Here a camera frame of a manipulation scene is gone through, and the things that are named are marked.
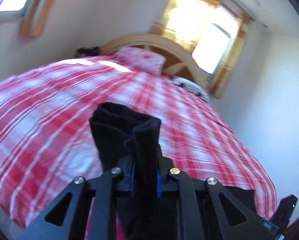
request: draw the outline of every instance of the wooden headboard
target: wooden headboard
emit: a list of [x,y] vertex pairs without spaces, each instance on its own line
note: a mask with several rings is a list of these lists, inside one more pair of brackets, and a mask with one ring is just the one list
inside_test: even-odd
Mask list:
[[161,54],[166,58],[163,73],[186,78],[204,89],[208,86],[208,80],[191,54],[174,41],[155,34],[134,34],[109,42],[100,48],[100,53],[114,52],[122,47],[138,47]]

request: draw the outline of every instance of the red and white checkered blanket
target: red and white checkered blanket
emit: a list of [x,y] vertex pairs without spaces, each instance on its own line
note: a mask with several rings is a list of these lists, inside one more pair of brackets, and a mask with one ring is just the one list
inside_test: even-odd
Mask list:
[[272,181],[209,103],[127,68],[113,56],[90,57],[0,82],[0,206],[10,218],[25,228],[75,177],[101,175],[88,119],[111,101],[160,118],[164,156],[194,178],[255,189],[257,212],[269,219]]

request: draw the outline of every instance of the silver bolt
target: silver bolt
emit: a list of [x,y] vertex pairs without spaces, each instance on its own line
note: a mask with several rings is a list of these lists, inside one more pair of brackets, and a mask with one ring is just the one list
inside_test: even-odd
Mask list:
[[82,184],[84,182],[84,178],[83,177],[77,177],[74,179],[74,183],[75,184]]
[[115,167],[111,171],[112,171],[113,174],[119,174],[122,171],[122,169],[119,168],[119,167]]
[[215,178],[208,178],[207,179],[207,183],[209,185],[215,185],[217,183],[217,179],[215,179]]
[[180,173],[180,169],[179,168],[171,168],[170,173],[172,175],[178,175]]

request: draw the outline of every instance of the black and white pillowcase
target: black and white pillowcase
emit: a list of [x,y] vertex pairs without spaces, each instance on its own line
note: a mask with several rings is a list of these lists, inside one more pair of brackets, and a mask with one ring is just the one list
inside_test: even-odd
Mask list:
[[199,85],[195,84],[192,81],[189,81],[188,79],[182,78],[182,77],[177,77],[173,76],[171,78],[171,83],[182,87],[186,89],[187,91],[197,95],[199,98],[203,99],[205,102],[209,102],[209,96],[208,93],[201,88]]

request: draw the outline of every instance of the pillow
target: pillow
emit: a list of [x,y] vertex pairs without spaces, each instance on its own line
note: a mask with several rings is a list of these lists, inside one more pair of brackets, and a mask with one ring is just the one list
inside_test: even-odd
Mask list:
[[160,75],[166,60],[155,52],[133,47],[123,47],[115,53],[115,56],[126,64],[154,76]]
[[172,77],[171,82],[176,86],[183,87],[187,91],[192,92],[199,98],[203,99],[205,102],[209,102],[209,96],[207,92],[194,82],[176,76]]

